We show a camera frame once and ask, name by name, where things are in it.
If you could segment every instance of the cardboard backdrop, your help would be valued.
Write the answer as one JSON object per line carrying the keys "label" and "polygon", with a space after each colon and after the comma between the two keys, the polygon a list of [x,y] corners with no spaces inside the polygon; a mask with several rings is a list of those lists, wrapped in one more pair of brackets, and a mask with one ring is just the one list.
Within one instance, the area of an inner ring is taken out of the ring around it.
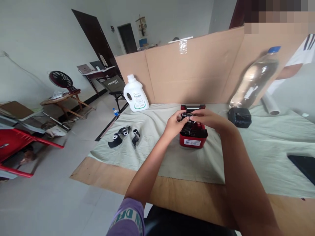
{"label": "cardboard backdrop", "polygon": [[125,83],[127,75],[134,74],[151,104],[229,103],[248,67],[270,47],[281,46],[278,70],[259,100],[307,36],[281,30],[281,24],[288,26],[265,23],[256,34],[245,34],[239,27],[189,39],[184,54],[176,42],[118,56],[116,61]]}

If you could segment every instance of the white wall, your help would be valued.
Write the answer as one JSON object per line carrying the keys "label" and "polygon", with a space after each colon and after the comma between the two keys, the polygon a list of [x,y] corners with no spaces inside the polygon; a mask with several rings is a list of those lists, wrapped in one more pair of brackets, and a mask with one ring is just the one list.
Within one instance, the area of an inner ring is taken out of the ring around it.
{"label": "white wall", "polygon": [[[16,100],[29,108],[62,90],[48,79],[47,71],[60,70],[81,89],[82,101],[95,94],[77,66],[98,60],[71,9],[96,16],[113,54],[122,54],[117,36],[110,30],[110,18],[97,0],[2,0],[0,2],[0,50],[35,74],[45,85],[0,57],[0,103]],[[98,90],[103,87],[95,83]],[[76,103],[68,103],[69,108]],[[53,109],[56,115],[62,114]]]}
{"label": "white wall", "polygon": [[141,39],[136,20],[145,16],[149,44],[164,45],[175,37],[208,34],[213,0],[107,0],[106,6],[125,53],[117,26],[131,23],[135,41]]}
{"label": "white wall", "polygon": [[228,30],[237,0],[214,0],[209,33]]}
{"label": "white wall", "polygon": [[310,114],[308,120],[315,123],[315,63],[305,64],[292,78],[284,81],[272,94],[279,104],[290,107],[298,114]]}

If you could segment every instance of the plastic water bottle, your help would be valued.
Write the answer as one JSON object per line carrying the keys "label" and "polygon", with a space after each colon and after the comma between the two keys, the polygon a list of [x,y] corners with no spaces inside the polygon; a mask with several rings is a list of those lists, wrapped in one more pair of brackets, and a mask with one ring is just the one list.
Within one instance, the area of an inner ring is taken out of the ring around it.
{"label": "plastic water bottle", "polygon": [[119,111],[115,110],[115,108],[113,108],[113,111],[115,116],[119,116]]}
{"label": "plastic water bottle", "polygon": [[249,108],[257,95],[276,72],[280,46],[272,47],[268,53],[255,61],[244,74],[242,83],[230,102],[231,107]]}

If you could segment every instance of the white detergent bottle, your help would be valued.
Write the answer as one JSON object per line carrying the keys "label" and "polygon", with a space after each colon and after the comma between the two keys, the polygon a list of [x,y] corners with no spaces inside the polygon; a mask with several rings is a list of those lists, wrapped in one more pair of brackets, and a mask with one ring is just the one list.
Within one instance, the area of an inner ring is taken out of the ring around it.
{"label": "white detergent bottle", "polygon": [[147,96],[145,95],[142,84],[138,82],[134,75],[128,75],[128,83],[124,88],[124,97],[129,103],[133,112],[146,110],[150,107]]}

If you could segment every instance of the black box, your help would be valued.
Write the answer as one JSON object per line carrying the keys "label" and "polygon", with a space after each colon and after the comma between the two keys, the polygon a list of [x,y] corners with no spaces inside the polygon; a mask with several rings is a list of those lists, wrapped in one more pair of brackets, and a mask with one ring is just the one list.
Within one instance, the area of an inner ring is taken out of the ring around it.
{"label": "black box", "polygon": [[239,128],[248,128],[252,123],[252,116],[246,108],[231,108],[227,115],[229,121]]}

